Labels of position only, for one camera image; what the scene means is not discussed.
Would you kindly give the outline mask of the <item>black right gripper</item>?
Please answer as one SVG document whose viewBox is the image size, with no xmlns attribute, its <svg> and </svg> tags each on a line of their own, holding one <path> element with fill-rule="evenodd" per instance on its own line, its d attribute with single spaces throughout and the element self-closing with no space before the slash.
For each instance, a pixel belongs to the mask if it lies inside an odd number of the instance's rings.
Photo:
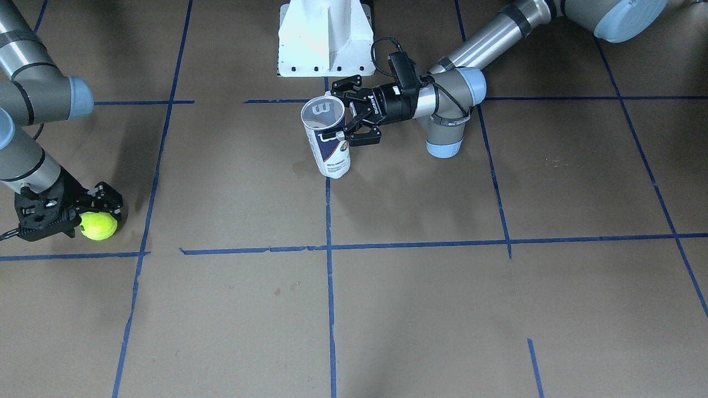
<svg viewBox="0 0 708 398">
<path fill-rule="evenodd" d="M 73 179 L 61 177 L 43 192 L 23 187 L 14 195 L 14 208 L 18 216 L 18 237 L 36 242 L 61 233 L 74 238 L 81 222 L 80 211 L 87 208 L 123 222 L 124 199 L 104 181 L 87 190 Z"/>
</svg>

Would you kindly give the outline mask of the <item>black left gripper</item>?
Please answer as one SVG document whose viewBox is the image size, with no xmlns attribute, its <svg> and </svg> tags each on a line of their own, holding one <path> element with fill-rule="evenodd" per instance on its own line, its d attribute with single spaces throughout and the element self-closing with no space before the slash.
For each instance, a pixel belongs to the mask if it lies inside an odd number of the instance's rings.
<svg viewBox="0 0 708 398">
<path fill-rule="evenodd" d="M 405 94 L 396 83 L 388 83 L 374 88 L 362 87 L 362 76 L 353 75 L 334 81 L 331 95 L 339 98 L 350 111 L 359 111 L 365 115 L 364 123 L 399 123 L 412 120 L 418 105 L 420 87 Z M 376 145 L 381 142 L 382 132 L 379 126 L 372 126 L 368 131 L 335 132 L 335 138 L 346 141 L 351 147 Z"/>
</svg>

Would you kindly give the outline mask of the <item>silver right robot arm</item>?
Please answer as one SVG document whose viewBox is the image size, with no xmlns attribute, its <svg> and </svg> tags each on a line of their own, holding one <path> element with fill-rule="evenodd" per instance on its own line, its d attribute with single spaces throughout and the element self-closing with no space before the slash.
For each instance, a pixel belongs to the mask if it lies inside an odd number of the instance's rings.
<svg viewBox="0 0 708 398">
<path fill-rule="evenodd" d="M 24 131 L 92 113 L 91 89 L 55 65 L 15 3 L 1 3 L 1 179 L 14 192 L 18 226 L 2 234 L 27 242 L 76 230 L 102 241 L 122 222 L 121 194 L 105 182 L 84 188 Z"/>
</svg>

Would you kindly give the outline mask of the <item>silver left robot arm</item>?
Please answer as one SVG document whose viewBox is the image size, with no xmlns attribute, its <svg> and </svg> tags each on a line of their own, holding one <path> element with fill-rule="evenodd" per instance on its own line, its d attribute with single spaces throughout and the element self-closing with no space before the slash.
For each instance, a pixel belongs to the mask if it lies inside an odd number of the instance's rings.
<svg viewBox="0 0 708 398">
<path fill-rule="evenodd" d="M 342 128 L 324 133 L 347 146 L 378 144 L 381 126 L 415 120 L 426 133 L 434 157 L 455 156 L 462 146 L 473 109 L 487 96 L 485 70 L 539 26 L 568 19 L 609 43 L 626 42 L 650 26 L 666 1 L 515 1 L 423 73 L 399 41 L 387 56 L 391 83 L 366 88 L 362 76 L 334 81 L 331 93 L 352 118 Z"/>
</svg>

